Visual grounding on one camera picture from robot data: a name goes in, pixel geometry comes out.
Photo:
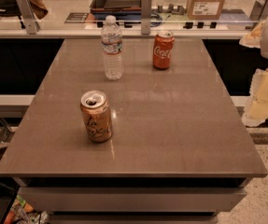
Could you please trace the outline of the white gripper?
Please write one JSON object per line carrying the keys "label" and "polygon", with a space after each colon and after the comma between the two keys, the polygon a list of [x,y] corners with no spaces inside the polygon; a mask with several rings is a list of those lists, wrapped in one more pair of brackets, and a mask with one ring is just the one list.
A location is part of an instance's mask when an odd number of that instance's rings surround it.
{"label": "white gripper", "polygon": [[[268,17],[260,22],[239,44],[247,48],[261,48],[261,56],[268,59]],[[257,127],[268,119],[268,68],[257,69],[253,75],[242,121],[247,127]]]}

